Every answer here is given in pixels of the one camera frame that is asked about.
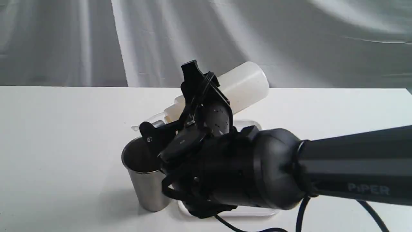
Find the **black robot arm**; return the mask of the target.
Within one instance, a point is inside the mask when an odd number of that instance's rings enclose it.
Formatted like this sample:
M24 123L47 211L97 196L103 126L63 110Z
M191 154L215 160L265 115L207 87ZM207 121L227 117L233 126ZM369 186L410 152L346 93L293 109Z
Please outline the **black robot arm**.
M237 131L213 72L182 66L186 100L159 152L162 193L195 217L238 206L289 210L305 197L411 205L411 126L320 140L283 128Z

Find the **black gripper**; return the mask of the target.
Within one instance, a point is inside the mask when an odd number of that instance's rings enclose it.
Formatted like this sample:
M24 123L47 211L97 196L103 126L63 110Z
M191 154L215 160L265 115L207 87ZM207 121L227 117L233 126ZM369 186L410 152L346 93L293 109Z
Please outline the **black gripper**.
M194 121L199 128L209 128L214 136L233 132L230 102L215 84L206 86L206 76L198 67L197 60L184 63L181 70L181 92L185 106L180 115L180 122L187 126L190 121Z

